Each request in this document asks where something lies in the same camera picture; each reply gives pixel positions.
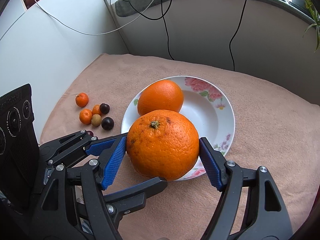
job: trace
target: mandarin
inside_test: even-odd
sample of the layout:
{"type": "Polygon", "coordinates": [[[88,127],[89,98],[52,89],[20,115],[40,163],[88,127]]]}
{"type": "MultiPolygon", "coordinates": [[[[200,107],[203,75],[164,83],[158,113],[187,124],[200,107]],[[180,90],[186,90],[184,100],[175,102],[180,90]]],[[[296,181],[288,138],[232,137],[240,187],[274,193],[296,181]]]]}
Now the mandarin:
{"type": "Polygon", "coordinates": [[[79,119],[83,124],[90,124],[92,119],[92,112],[90,109],[83,109],[79,114],[79,119]]]}
{"type": "Polygon", "coordinates": [[[139,174],[176,180],[196,164],[199,135],[182,114],[156,110],[133,123],[127,135],[126,150],[139,174]]]}
{"type": "Polygon", "coordinates": [[[102,112],[100,111],[100,105],[95,105],[92,109],[92,114],[98,114],[98,115],[102,115],[102,112]]]}
{"type": "Polygon", "coordinates": [[[76,104],[79,107],[85,107],[89,102],[89,97],[86,93],[80,93],[76,96],[76,104]]]}

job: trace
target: white wall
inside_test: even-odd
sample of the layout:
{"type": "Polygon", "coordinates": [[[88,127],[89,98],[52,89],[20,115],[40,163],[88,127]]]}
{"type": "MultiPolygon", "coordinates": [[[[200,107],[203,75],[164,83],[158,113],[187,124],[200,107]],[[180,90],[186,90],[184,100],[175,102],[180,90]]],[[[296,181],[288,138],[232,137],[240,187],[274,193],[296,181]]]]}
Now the white wall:
{"type": "Polygon", "coordinates": [[[0,15],[0,40],[10,26],[26,11],[21,0],[10,0],[0,15]]]}
{"type": "MultiPolygon", "coordinates": [[[[232,70],[229,41],[239,23],[244,0],[173,0],[165,16],[170,52],[175,60],[232,70]]],[[[167,9],[169,1],[164,3],[167,9]]],[[[161,16],[160,5],[146,16],[161,16]]],[[[116,17],[119,25],[137,17],[116,17]]],[[[272,5],[248,0],[239,32],[232,42],[236,71],[278,84],[311,103],[320,104],[320,49],[316,31],[272,5]]],[[[163,20],[140,17],[122,29],[134,55],[169,59],[163,20]]]]}
{"type": "MultiPolygon", "coordinates": [[[[103,0],[41,0],[39,4],[82,32],[103,33],[115,29],[103,0]]],[[[0,41],[0,95],[31,84],[34,127],[39,139],[56,102],[101,53],[128,51],[118,32],[98,36],[79,34],[34,5],[0,41]]]]}

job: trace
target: plate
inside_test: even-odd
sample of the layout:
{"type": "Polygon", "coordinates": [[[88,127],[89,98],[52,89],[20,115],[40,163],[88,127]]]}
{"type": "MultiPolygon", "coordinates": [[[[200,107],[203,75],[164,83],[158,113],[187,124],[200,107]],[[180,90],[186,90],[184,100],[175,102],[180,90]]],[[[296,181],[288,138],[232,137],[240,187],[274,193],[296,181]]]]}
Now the plate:
{"type": "MultiPolygon", "coordinates": [[[[173,76],[162,80],[165,79],[175,82],[182,89],[184,101],[179,113],[193,123],[199,138],[206,137],[213,149],[225,156],[235,134],[235,116],[224,93],[210,82],[197,77],[173,76]]],[[[121,133],[128,132],[134,121],[140,117],[137,104],[143,90],[132,99],[125,111],[121,133]]],[[[205,169],[198,158],[196,165],[177,180],[193,179],[203,174],[205,169]]]]}

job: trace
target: black cable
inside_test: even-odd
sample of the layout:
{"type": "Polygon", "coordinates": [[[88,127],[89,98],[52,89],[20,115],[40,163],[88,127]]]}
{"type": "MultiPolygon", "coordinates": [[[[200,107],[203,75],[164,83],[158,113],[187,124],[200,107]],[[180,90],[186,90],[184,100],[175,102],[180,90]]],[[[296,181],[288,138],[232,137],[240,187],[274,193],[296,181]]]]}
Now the black cable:
{"type": "Polygon", "coordinates": [[[165,13],[164,13],[161,17],[159,17],[159,18],[154,18],[154,19],[153,19],[153,18],[149,18],[149,17],[143,15],[141,12],[139,12],[138,10],[136,10],[136,9],[133,7],[133,5],[131,4],[130,1],[126,1],[126,0],[123,0],[123,1],[129,2],[130,5],[131,5],[131,7],[132,7],[132,9],[135,10],[138,14],[140,14],[141,16],[145,17],[145,18],[148,19],[148,20],[153,20],[153,21],[160,20],[161,18],[163,18],[163,17],[167,14],[167,12],[169,11],[170,6],[171,6],[171,4],[172,4],[172,0],[170,0],[169,6],[168,6],[167,10],[165,11],[165,13]]]}
{"type": "Polygon", "coordinates": [[[231,54],[231,58],[232,58],[232,62],[233,62],[233,71],[235,71],[235,61],[233,59],[233,55],[232,55],[232,52],[231,52],[231,42],[234,39],[234,37],[236,36],[236,34],[237,34],[237,32],[238,32],[238,30],[240,28],[241,21],[242,21],[242,16],[243,16],[243,13],[244,13],[244,8],[245,8],[246,3],[247,3],[247,0],[244,0],[244,5],[243,5],[243,8],[242,8],[242,13],[241,13],[241,17],[240,17],[238,28],[237,28],[235,34],[233,35],[233,37],[231,38],[230,43],[229,43],[229,50],[230,50],[230,54],[231,54]]]}
{"type": "Polygon", "coordinates": [[[167,24],[165,23],[165,19],[164,19],[164,14],[163,14],[163,5],[162,5],[162,0],[161,0],[161,15],[162,15],[162,19],[163,19],[163,22],[164,22],[164,27],[165,27],[165,31],[167,33],[167,46],[168,46],[168,53],[171,57],[172,60],[174,60],[174,58],[171,56],[171,53],[170,53],[170,49],[169,49],[169,33],[168,33],[168,29],[167,29],[167,24]]]}

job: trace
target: pink flower print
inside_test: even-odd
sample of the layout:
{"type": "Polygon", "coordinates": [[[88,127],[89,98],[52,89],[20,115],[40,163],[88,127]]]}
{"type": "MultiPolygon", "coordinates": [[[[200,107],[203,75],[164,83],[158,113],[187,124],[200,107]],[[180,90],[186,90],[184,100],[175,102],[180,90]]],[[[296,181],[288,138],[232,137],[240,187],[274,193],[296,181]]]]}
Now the pink flower print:
{"type": "Polygon", "coordinates": [[[197,78],[186,77],[184,81],[185,85],[191,87],[194,92],[201,92],[211,87],[207,82],[197,78]]]}
{"type": "Polygon", "coordinates": [[[223,103],[220,103],[220,104],[217,104],[217,105],[216,105],[216,108],[219,108],[220,110],[222,110],[222,109],[225,108],[225,107],[226,107],[226,105],[223,104],[223,103]]]}
{"type": "Polygon", "coordinates": [[[187,179],[193,179],[193,178],[198,177],[198,176],[200,176],[200,175],[202,175],[204,173],[205,173],[205,169],[204,168],[197,169],[195,172],[193,172],[191,174],[191,176],[187,177],[187,179]]]}
{"type": "Polygon", "coordinates": [[[210,87],[208,99],[209,101],[213,102],[216,99],[222,98],[222,94],[217,90],[214,86],[210,87]]]}

